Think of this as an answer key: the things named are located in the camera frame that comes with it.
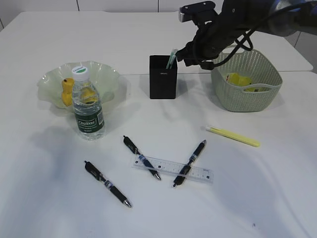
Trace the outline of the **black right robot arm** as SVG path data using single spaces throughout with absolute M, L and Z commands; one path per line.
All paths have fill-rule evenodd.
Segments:
M 251 35 L 263 32 L 289 36 L 296 31 L 317 33 L 315 0 L 225 0 L 221 12 L 206 0 L 179 9 L 180 22 L 198 28 L 192 41 L 176 52 L 177 61 L 213 70 L 226 64 L 239 49 L 251 51 Z

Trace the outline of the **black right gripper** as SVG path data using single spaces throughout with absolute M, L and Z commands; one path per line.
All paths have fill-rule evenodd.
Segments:
M 237 38 L 238 20 L 220 14 L 198 27 L 193 40 L 176 52 L 176 59 L 178 62 L 184 61 L 186 67 L 213 60 Z

